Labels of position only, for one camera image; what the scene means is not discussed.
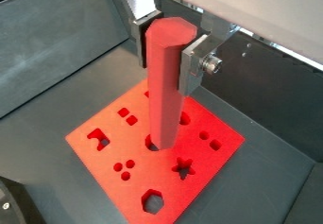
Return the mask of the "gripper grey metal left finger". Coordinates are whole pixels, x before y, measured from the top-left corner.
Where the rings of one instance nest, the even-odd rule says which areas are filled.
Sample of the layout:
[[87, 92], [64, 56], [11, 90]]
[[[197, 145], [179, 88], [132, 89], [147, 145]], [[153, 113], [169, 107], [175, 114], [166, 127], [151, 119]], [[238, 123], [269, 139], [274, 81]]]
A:
[[157, 9], [154, 0], [126, 0], [130, 9], [131, 35], [136, 40], [139, 64], [147, 67], [147, 40], [146, 32], [153, 21], [163, 17], [163, 12]]

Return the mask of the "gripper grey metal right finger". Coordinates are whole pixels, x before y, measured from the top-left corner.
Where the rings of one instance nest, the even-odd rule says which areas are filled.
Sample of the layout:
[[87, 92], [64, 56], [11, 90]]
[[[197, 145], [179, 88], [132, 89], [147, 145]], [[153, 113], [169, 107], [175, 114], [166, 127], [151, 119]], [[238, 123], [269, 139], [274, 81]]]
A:
[[201, 85], [205, 74], [215, 74], [222, 65], [218, 48], [241, 27], [209, 11], [203, 12], [201, 27], [207, 31], [182, 51], [178, 90], [190, 95]]

